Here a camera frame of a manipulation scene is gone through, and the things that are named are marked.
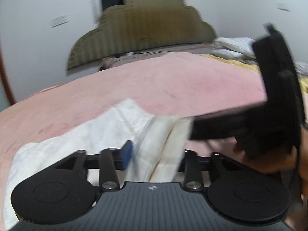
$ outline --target logo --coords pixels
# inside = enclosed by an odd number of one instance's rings
[[[157,189],[157,187],[155,185],[149,186],[149,189],[154,191],[155,189]]]

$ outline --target black device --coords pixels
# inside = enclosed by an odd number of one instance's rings
[[[288,188],[219,153],[185,151],[182,185],[125,182],[120,188],[116,169],[126,167],[131,147],[128,141],[99,155],[77,151],[21,182],[11,196],[20,222],[11,231],[291,230],[282,221]],[[87,181],[90,168],[100,169],[99,187]],[[209,171],[209,187],[201,171]]]
[[[285,146],[291,152],[301,144],[305,122],[303,99],[288,47],[273,25],[269,36],[252,47],[259,63],[267,94],[265,103],[196,116],[191,140],[235,136],[250,157]]]

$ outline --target blue tag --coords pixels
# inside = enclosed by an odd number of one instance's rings
[[[132,141],[127,141],[121,148],[121,162],[123,170],[127,168],[128,163],[132,156],[132,152],[133,152],[133,143]]]

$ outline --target silver bolt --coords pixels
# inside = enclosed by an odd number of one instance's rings
[[[117,187],[117,183],[113,181],[106,181],[102,184],[104,189],[115,189]]]
[[[197,181],[190,181],[186,184],[186,186],[190,189],[198,189],[201,188],[201,184]]]

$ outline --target white cloth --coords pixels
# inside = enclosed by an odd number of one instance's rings
[[[226,60],[239,60],[246,59],[247,57],[242,54],[228,49],[212,49],[210,52],[211,55],[215,55]]]
[[[216,48],[224,49],[228,48],[230,50],[242,53],[250,58],[255,59],[255,54],[252,49],[252,44],[255,42],[254,39],[248,37],[238,37],[238,38],[225,38],[218,37],[213,41]]]
[[[295,61],[294,66],[296,69],[296,72],[300,77],[307,77],[308,76],[308,64],[304,63],[302,61]]]
[[[154,116],[127,99],[62,136],[21,147],[12,163],[4,201],[6,229],[18,222],[10,196],[17,184],[76,150],[98,154],[110,147],[134,143],[133,159],[119,181],[171,182],[184,154],[191,118]],[[90,170],[88,181],[98,185],[98,170]]]

